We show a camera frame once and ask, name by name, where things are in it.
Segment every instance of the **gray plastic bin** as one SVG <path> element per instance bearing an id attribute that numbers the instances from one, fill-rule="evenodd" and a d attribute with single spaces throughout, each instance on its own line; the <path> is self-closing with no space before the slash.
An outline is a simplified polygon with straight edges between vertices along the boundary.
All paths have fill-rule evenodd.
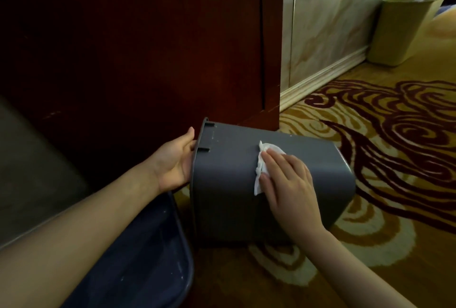
<path id="1" fill-rule="evenodd" d="M 198 137 L 190 182 L 200 245 L 224 242 L 289 243 L 265 194 L 254 196 L 259 141 L 279 146 L 309 168 L 325 228 L 355 193 L 355 177 L 336 146 L 322 139 L 210 122 Z"/>

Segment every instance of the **person's left hand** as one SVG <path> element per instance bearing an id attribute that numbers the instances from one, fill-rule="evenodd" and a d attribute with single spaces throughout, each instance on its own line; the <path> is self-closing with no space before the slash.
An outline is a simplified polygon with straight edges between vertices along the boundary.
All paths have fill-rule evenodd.
<path id="1" fill-rule="evenodd" d="M 158 183 L 158 193 L 180 187 L 190 179 L 191 159 L 196 140 L 190 127 L 186 134 L 163 144 L 141 165 Z"/>

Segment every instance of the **person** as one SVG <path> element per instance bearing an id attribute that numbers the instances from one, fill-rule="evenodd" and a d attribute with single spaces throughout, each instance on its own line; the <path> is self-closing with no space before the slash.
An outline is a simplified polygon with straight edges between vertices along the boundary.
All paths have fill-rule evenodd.
<path id="1" fill-rule="evenodd" d="M 146 161 L 0 251 L 0 307 L 57 308 L 135 216 L 158 194 L 188 182 L 191 127 Z M 414 307 L 356 259 L 322 225 L 305 164 L 262 153 L 270 177 L 260 184 L 290 238 L 349 307 Z"/>

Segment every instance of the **white tissue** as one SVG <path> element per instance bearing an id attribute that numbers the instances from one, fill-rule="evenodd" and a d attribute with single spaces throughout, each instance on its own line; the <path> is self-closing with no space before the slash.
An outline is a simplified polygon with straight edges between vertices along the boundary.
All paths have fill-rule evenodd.
<path id="1" fill-rule="evenodd" d="M 266 151 L 267 149 L 273 149 L 277 153 L 285 154 L 285 152 L 282 151 L 282 149 L 276 145 L 264 144 L 261 141 L 259 142 L 258 165 L 255 170 L 257 177 L 255 178 L 255 187 L 254 187 L 254 195 L 256 195 L 256 196 L 263 192 L 261 190 L 261 187 L 259 186 L 259 176 L 261 175 L 261 173 L 265 173 L 265 174 L 269 175 L 268 168 L 266 167 L 265 161 L 261 157 L 261 152 Z"/>

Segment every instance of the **yellow trash can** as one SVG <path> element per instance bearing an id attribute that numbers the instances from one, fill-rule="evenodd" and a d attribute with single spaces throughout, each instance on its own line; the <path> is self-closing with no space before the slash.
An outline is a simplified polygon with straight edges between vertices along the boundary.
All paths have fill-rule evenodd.
<path id="1" fill-rule="evenodd" d="M 415 54 L 443 0 L 383 0 L 368 61 L 400 65 Z"/>

